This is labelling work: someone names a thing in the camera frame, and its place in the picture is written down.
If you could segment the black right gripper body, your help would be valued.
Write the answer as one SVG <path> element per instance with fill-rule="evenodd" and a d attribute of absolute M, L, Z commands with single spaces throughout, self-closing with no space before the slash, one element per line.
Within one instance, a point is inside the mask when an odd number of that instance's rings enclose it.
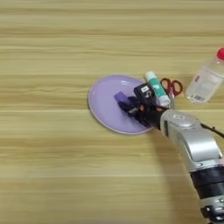
<path fill-rule="evenodd" d="M 141 105 L 136 109 L 135 118 L 145 127 L 160 129 L 160 120 L 162 114 L 167 110 L 165 107 L 150 105 L 146 107 Z"/>

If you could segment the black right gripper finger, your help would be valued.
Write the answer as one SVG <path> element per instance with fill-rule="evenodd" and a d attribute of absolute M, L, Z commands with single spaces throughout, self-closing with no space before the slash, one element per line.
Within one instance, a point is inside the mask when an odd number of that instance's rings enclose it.
<path fill-rule="evenodd" d="M 129 104 L 132 105 L 132 106 L 141 106 L 142 105 L 139 98 L 135 97 L 135 96 L 130 96 L 129 97 Z"/>
<path fill-rule="evenodd" d="M 118 105 L 122 111 L 127 113 L 129 116 L 134 116 L 137 112 L 137 108 L 127 104 L 126 102 L 119 101 Z"/>

